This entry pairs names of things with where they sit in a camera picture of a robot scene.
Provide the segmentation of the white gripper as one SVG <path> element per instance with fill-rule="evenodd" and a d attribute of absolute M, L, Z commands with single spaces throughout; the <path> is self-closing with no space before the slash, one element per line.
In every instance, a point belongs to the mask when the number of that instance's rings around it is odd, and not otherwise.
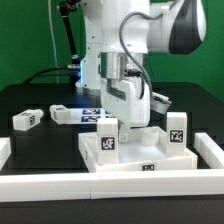
<path fill-rule="evenodd" d="M 140 98 L 141 79 L 130 77 L 126 80 L 101 79 L 101 105 L 122 123 L 119 141 L 127 142 L 130 127 L 145 127 L 150 121 L 150 92 L 144 85 L 144 96 Z"/>

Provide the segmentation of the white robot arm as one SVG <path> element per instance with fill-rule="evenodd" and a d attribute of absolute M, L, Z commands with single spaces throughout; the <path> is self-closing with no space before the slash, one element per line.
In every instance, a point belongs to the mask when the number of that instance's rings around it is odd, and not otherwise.
<path fill-rule="evenodd" d="M 152 110 L 165 113 L 170 101 L 155 93 L 144 68 L 147 54 L 188 55 L 203 42 L 202 0 L 81 0 L 86 53 L 79 87 L 101 96 L 102 107 L 121 122 L 119 140 L 149 124 Z"/>

